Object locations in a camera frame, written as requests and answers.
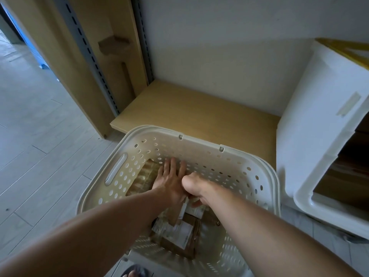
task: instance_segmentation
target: forearm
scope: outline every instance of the forearm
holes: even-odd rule
[[[82,213],[3,263],[0,275],[104,276],[168,206],[158,188]]]
[[[256,276],[359,276],[274,214],[215,183],[203,186],[203,197]]]

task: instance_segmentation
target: hand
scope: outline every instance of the hand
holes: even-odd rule
[[[174,206],[182,202],[187,196],[182,187],[182,178],[186,174],[186,162],[181,161],[178,175],[176,174],[176,159],[172,157],[166,159],[164,167],[161,166],[158,176],[152,186],[152,189],[160,188],[170,200],[170,205]]]
[[[198,197],[200,200],[196,201],[192,204],[192,207],[198,207],[201,204],[208,205],[204,197],[204,186],[210,183],[210,181],[200,177],[196,172],[191,173],[190,175],[186,175],[182,179],[183,188],[191,195]]]

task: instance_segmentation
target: white storage container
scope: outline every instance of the white storage container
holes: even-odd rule
[[[369,111],[369,71],[318,42],[312,49],[314,55],[278,124],[282,190],[303,212],[369,239],[369,214],[313,192]]]
[[[188,171],[196,171],[280,216],[279,181],[268,163],[233,148],[150,125],[127,133],[83,193],[77,213],[125,196],[146,160],[163,163],[172,156],[185,160]],[[206,223],[201,226],[193,260],[159,247],[145,235],[137,239],[128,258],[163,276],[241,276],[248,271],[225,229]]]

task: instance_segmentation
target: laundry basket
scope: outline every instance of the laundry basket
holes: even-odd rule
[[[148,159],[162,164],[172,156],[178,161],[185,160],[189,172],[198,172],[280,216],[279,181],[264,160],[151,125],[127,133],[84,191],[77,213],[122,198]],[[201,226],[197,255],[193,260],[159,247],[146,236],[140,236],[131,251],[177,273],[194,277],[241,276],[248,270],[225,229],[205,223]]]

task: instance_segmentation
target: white wall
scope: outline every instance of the white wall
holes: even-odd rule
[[[369,41],[369,0],[140,0],[154,78],[282,115],[315,37]]]

